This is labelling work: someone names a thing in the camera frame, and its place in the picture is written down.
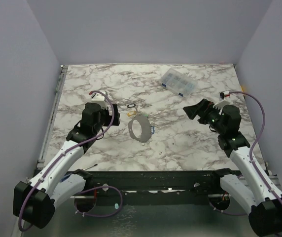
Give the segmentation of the large metal keyring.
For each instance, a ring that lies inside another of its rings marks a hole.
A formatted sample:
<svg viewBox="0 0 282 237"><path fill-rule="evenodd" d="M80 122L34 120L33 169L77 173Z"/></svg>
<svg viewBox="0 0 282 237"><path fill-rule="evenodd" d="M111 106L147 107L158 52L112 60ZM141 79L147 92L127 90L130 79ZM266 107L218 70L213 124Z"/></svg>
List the large metal keyring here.
<svg viewBox="0 0 282 237"><path fill-rule="evenodd" d="M138 138L133 131L133 122L137 121L141 126L141 136ZM140 143L146 143L151 139L151 124L148 118L144 115L137 115L131 119L128 123L128 130L130 137L134 140L139 141Z"/></svg>

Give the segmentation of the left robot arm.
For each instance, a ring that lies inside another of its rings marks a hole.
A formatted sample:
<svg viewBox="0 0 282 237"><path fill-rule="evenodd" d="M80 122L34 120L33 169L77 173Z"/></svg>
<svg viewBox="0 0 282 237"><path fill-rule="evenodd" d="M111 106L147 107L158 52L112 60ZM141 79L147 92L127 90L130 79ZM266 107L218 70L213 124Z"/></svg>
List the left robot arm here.
<svg viewBox="0 0 282 237"><path fill-rule="evenodd" d="M86 103L81 120L68 133L66 141L55 157L28 182L14 188L13 214L18 221L26 221L39 229L52 219L55 209L73 195L97 196L98 187L92 174L71 166L102 137L111 126L120 124L117 104L110 108Z"/></svg>

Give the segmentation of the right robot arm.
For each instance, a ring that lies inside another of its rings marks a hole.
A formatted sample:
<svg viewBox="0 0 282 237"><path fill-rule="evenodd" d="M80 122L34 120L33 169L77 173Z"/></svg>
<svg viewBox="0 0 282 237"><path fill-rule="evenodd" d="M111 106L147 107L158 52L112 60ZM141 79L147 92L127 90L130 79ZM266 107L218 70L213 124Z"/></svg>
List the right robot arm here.
<svg viewBox="0 0 282 237"><path fill-rule="evenodd" d="M252 230L259 236L282 232L282 191L259 165L251 146L239 131L242 117L238 107L216 107L207 99L183 108L189 119L198 117L218 133L218 143L244 177L243 184L229 169L216 170L210 180L215 193L226 191L248 215Z"/></svg>

